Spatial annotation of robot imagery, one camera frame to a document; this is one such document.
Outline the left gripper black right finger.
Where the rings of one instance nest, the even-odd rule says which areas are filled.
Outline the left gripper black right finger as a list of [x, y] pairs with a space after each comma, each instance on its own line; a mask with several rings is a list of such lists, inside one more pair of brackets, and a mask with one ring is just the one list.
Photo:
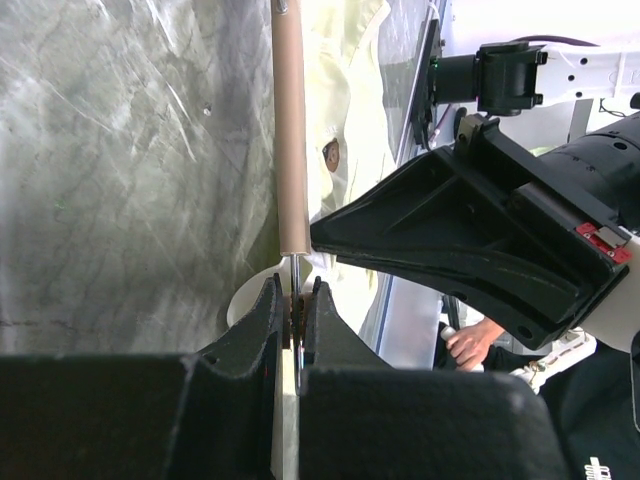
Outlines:
[[299, 394], [303, 479], [565, 479], [543, 401], [505, 374], [401, 370], [316, 280]]

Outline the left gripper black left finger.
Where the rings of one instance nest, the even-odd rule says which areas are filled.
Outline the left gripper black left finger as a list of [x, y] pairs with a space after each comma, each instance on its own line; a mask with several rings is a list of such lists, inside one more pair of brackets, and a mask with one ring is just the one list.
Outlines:
[[6, 355], [5, 479], [269, 479], [278, 278], [196, 353]]

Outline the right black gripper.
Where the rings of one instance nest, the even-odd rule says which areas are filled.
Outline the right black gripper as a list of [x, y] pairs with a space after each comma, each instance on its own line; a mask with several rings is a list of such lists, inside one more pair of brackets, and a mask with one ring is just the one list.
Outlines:
[[536, 156], [470, 115], [313, 223], [319, 252], [457, 297], [529, 349], [580, 327], [631, 346], [639, 113]]

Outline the pale yellow underwear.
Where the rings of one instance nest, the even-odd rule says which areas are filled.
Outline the pale yellow underwear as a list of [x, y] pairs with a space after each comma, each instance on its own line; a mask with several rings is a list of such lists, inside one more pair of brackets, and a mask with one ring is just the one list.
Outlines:
[[[306, 103], [308, 211], [327, 216], [373, 188], [395, 167], [378, 60], [387, 1], [300, 1]], [[338, 315], [358, 334], [373, 304], [378, 275], [339, 263], [335, 255], [301, 259], [303, 292], [316, 276], [329, 284]], [[264, 281], [278, 273], [290, 291], [289, 262], [247, 280], [227, 310], [232, 327], [254, 305]]]

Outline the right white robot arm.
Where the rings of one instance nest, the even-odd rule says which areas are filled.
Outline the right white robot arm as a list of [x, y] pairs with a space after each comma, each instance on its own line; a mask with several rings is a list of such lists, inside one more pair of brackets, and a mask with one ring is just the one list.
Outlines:
[[485, 44], [423, 54], [412, 127], [424, 144], [439, 105], [474, 102], [450, 146], [427, 150], [311, 227], [315, 250], [453, 295], [531, 349], [579, 327], [629, 351], [639, 331], [639, 118], [535, 156], [505, 116], [639, 96], [639, 51]]

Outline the operator bare hand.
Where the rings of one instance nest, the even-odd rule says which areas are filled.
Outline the operator bare hand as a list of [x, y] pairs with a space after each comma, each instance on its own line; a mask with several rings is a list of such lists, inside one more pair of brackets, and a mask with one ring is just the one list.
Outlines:
[[504, 332], [503, 327], [485, 317], [456, 331], [446, 341], [446, 347], [458, 370], [472, 371], [487, 358], [490, 347]]

